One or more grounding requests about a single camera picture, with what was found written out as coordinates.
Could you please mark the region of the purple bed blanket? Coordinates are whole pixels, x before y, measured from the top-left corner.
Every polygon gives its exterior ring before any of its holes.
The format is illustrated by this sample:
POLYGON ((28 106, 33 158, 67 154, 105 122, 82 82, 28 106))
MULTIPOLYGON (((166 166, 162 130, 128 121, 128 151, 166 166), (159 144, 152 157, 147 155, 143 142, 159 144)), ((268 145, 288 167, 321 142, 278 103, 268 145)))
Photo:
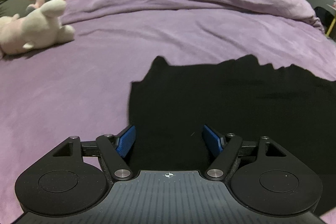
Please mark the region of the purple bed blanket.
POLYGON ((335 44, 306 0, 68 0, 74 41, 1 59, 1 223, 21 215, 17 177, 70 135, 127 123, 132 81, 174 65, 245 55, 335 79, 335 44))

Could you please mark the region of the dark clothes on chair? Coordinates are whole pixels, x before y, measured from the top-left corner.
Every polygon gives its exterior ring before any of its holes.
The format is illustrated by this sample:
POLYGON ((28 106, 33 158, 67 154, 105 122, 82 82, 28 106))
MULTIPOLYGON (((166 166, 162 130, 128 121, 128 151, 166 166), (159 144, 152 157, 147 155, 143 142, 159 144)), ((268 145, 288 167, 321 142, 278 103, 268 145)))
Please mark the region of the dark clothes on chair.
POLYGON ((327 29, 329 28, 331 21, 333 19, 333 15, 331 14, 331 12, 329 12, 328 10, 326 10, 323 7, 315 7, 314 11, 317 15, 317 17, 320 19, 325 32, 327 32, 327 29))

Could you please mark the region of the black long-sleeve sweater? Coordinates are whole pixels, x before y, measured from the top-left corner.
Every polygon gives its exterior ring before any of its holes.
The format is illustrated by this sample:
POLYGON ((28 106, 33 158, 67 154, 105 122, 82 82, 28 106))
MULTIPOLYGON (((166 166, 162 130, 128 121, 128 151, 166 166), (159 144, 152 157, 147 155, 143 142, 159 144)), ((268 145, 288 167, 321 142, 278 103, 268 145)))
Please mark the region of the black long-sleeve sweater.
POLYGON ((220 64, 172 66, 156 57, 131 86, 128 158, 140 170, 199 170, 210 164, 204 125, 246 141, 266 135, 319 175, 317 213, 335 207, 335 82, 296 65, 274 69, 247 55, 220 64))

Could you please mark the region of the white plush toy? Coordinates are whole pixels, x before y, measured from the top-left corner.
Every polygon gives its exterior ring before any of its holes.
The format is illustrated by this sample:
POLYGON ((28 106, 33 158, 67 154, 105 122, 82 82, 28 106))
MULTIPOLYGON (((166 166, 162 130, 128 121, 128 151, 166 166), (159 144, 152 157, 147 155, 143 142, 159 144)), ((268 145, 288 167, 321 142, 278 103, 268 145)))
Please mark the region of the white plush toy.
POLYGON ((68 43, 75 29, 62 25, 59 17, 66 9, 64 0, 50 0, 25 17, 1 17, 1 56, 19 55, 31 50, 68 43))

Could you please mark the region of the yellow side table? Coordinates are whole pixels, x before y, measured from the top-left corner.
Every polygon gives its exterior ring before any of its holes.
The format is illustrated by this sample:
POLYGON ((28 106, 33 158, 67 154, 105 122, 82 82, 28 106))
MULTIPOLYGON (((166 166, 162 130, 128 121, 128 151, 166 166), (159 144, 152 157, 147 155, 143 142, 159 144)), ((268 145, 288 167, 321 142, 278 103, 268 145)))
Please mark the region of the yellow side table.
POLYGON ((329 26, 329 28, 327 29, 327 32, 326 32, 326 36, 329 37, 330 36, 330 33, 331 31, 333 30, 333 27, 335 25, 335 22, 336 22, 336 0, 334 0, 333 4, 332 5, 327 5, 329 8, 331 8, 333 10, 333 19, 331 21, 331 24, 329 26))

